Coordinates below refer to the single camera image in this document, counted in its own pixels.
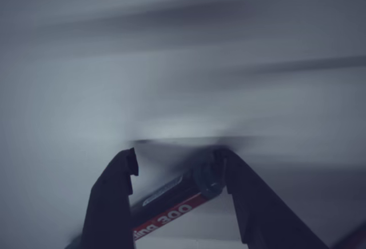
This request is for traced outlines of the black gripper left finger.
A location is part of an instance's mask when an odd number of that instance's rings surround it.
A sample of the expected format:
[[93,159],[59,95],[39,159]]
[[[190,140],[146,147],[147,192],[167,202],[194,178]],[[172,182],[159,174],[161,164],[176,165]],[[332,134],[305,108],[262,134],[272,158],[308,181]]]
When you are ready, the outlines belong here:
[[134,248],[129,196],[138,175],[134,148],[120,151],[93,185],[82,229],[82,248]]

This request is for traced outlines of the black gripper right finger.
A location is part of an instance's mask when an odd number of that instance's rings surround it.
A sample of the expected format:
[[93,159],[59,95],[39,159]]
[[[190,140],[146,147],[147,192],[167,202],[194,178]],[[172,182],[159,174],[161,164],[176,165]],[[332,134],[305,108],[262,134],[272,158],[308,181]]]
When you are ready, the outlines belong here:
[[241,241],[249,248],[327,248],[327,245],[281,200],[236,153],[214,151],[223,163]]

